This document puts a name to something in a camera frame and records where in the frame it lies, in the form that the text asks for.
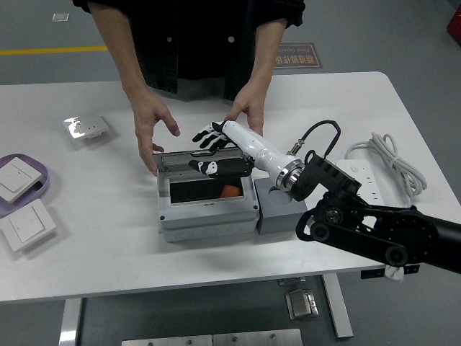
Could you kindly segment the person's left hand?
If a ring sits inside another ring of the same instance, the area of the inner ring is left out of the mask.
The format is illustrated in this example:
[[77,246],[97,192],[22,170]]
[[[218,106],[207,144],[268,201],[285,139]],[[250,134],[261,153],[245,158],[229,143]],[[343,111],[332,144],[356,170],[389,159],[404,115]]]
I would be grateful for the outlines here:
[[268,87],[268,83],[262,80],[250,79],[237,94],[225,120],[236,121],[238,116],[243,113],[247,116],[249,128],[262,136],[264,127],[264,104]]

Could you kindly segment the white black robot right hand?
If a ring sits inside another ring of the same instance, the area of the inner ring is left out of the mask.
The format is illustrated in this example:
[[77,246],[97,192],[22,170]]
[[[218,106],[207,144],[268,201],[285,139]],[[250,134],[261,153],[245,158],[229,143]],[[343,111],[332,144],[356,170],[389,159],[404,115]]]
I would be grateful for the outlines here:
[[213,122],[201,130],[193,139],[217,153],[228,143],[235,144],[243,156],[233,159],[191,160],[189,166],[214,178],[247,177],[254,167],[269,174],[274,186],[288,192],[304,168],[304,164],[293,155],[276,149],[258,133],[232,120]]

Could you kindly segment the person's right hand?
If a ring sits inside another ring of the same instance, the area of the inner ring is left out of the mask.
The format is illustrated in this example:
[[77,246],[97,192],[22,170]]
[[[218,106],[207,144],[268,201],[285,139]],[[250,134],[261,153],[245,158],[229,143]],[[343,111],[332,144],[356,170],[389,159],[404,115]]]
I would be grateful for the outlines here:
[[128,99],[133,110],[140,158],[147,169],[156,176],[158,167],[153,154],[163,153],[164,148],[153,142],[154,127],[163,122],[170,134],[180,136],[179,126],[165,103],[149,89],[134,91],[128,95]]

